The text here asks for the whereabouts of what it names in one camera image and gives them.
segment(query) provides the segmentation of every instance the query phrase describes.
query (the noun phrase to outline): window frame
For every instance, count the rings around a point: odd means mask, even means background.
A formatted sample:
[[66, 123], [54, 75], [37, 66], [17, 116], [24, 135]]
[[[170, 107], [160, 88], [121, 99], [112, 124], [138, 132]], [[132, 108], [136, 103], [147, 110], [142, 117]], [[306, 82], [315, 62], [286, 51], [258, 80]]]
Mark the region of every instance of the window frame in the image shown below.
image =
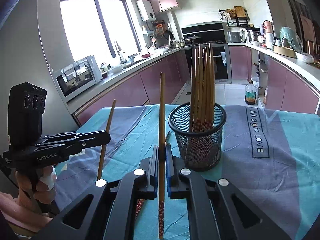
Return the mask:
[[[138, 52], [141, 52], [141, 45], [140, 45], [140, 43], [139, 43], [139, 39], [138, 39], [138, 35], [137, 35], [137, 32], [136, 32], [136, 29], [134, 28], [134, 25], [133, 25], [133, 21], [132, 21], [130, 12], [129, 12], [127, 0], [119, 0], [119, 1], [122, 1], [122, 4], [123, 4], [123, 6], [124, 6], [124, 11], [125, 11], [126, 16], [127, 16], [127, 18], [128, 18], [128, 21], [129, 21], [129, 25], [130, 25], [132, 34], [133, 34], [135, 43], [136, 43], [136, 45], [137, 45]], [[94, 3], [95, 3], [95, 6], [96, 6], [96, 9], [97, 9], [97, 12], [98, 12], [100, 24], [101, 24], [101, 27], [102, 27], [104, 36], [105, 36], [105, 38], [106, 38], [106, 41], [107, 41], [107, 44], [108, 44], [108, 47], [109, 47], [111, 56], [112, 56], [113, 58], [115, 58], [115, 57], [117, 57], [117, 55], [116, 55], [116, 53], [115, 53], [115, 50], [114, 50], [114, 48], [113, 48], [113, 46], [112, 46], [111, 39], [110, 39], [110, 37], [109, 37], [109, 31], [108, 31], [108, 29], [107, 29], [107, 27], [106, 27], [105, 19], [103, 18], [103, 15], [102, 15], [102, 11], [101, 11], [101, 8], [100, 8], [99, 0], [94, 0]]]

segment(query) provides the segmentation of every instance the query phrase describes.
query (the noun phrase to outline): bundle of chopsticks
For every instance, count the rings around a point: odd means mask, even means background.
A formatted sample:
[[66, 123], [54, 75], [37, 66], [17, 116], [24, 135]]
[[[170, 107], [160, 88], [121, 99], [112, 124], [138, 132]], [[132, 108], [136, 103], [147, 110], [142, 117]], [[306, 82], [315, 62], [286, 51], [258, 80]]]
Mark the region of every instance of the bundle of chopsticks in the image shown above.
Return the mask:
[[203, 132], [213, 127], [214, 66], [211, 44], [195, 48], [192, 42], [189, 132]]

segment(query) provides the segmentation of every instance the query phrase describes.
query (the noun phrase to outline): oil bottle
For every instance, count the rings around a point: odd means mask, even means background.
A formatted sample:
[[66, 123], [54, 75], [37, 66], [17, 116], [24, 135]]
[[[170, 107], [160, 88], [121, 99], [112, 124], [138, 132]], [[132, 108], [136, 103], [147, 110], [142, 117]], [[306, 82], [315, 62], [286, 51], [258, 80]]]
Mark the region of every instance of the oil bottle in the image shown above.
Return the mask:
[[255, 105], [257, 96], [257, 88], [253, 84], [252, 80], [245, 86], [245, 98], [244, 101], [247, 105]]

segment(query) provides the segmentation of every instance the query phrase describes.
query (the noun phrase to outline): tile floor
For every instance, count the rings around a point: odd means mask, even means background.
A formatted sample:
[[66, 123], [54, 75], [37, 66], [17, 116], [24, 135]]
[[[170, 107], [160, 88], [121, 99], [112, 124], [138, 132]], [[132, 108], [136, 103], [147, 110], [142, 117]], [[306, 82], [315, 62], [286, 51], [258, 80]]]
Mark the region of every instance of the tile floor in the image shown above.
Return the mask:
[[[245, 86], [246, 85], [236, 85], [236, 84], [216, 84], [216, 95], [215, 102], [219, 105], [239, 105], [239, 106], [248, 106], [244, 101], [245, 95]], [[190, 91], [191, 86], [186, 86], [184, 91], [178, 100], [174, 103], [175, 105], [181, 105], [190, 101]], [[254, 105], [254, 107], [262, 108], [262, 105], [259, 100]]]

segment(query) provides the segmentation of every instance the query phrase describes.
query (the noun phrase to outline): white countertop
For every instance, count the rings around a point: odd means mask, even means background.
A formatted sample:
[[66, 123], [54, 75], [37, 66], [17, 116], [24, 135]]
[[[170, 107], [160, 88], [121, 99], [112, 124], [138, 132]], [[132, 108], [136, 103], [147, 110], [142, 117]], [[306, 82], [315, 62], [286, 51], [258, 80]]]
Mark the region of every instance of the white countertop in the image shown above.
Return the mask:
[[82, 92], [75, 98], [71, 99], [67, 103], [67, 109], [70, 114], [74, 113], [77, 109], [79, 109], [81, 106], [83, 106], [86, 102], [90, 101], [92, 98], [94, 98], [99, 93], [103, 92], [107, 88], [111, 87], [115, 83], [119, 82], [123, 78], [129, 76], [130, 74], [136, 72], [137, 70], [150, 65], [158, 60], [160, 60], [163, 57], [166, 57], [170, 54], [173, 54], [174, 52], [179, 51], [180, 48], [177, 49], [171, 49], [163, 54], [160, 54], [155, 57], [150, 57], [142, 62], [138, 62], [137, 64], [123, 70], [120, 73], [117, 74], [110, 74], [107, 78], [102, 79], [97, 84], [93, 85], [92, 87], [88, 88], [86, 91]]
[[261, 51], [262, 53], [269, 55], [272, 58], [282, 62], [283, 64], [287, 65], [289, 68], [297, 72], [299, 75], [304, 77], [310, 84], [312, 84], [318, 91], [320, 91], [320, 69], [311, 66], [309, 64], [299, 62], [296, 58], [286, 57], [279, 54], [276, 54], [271, 49], [266, 49], [265, 47], [261, 46], [254, 46], [252, 44], [247, 43], [234, 43], [229, 42], [229, 46], [247, 46], [252, 49], [256, 49]]

